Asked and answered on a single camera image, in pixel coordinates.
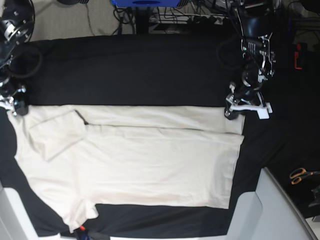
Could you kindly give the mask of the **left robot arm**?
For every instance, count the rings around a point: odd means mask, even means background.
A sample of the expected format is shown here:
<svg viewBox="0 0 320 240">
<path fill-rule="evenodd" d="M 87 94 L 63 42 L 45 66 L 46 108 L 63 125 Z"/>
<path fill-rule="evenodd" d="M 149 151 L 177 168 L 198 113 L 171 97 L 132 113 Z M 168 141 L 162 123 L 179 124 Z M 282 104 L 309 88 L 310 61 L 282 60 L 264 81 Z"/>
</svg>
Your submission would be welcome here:
<svg viewBox="0 0 320 240">
<path fill-rule="evenodd" d="M 228 17 L 240 38 L 244 60 L 240 81 L 231 82 L 224 116 L 235 120 L 244 111 L 256 112 L 259 119 L 269 119 L 271 104 L 261 93 L 263 83 L 275 73 L 275 53 L 271 48 L 274 8 L 271 0 L 227 0 Z"/>
</svg>

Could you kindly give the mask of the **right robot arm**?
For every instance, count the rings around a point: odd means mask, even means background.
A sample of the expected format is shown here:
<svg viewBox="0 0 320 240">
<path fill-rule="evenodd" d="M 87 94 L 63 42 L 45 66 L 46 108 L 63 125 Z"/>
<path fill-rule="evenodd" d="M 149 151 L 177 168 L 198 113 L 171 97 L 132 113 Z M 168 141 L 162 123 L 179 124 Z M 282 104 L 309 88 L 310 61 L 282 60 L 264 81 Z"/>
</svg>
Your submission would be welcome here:
<svg viewBox="0 0 320 240">
<path fill-rule="evenodd" d="M 2 0 L 0 2 L 0 107 L 14 116 L 25 116 L 29 108 L 24 94 L 27 89 L 12 80 L 33 76 L 43 63 L 40 49 L 29 43 L 35 28 L 35 7 L 31 0 Z M 14 61 L 24 52 L 37 55 L 37 63 L 26 73 L 12 69 Z"/>
</svg>

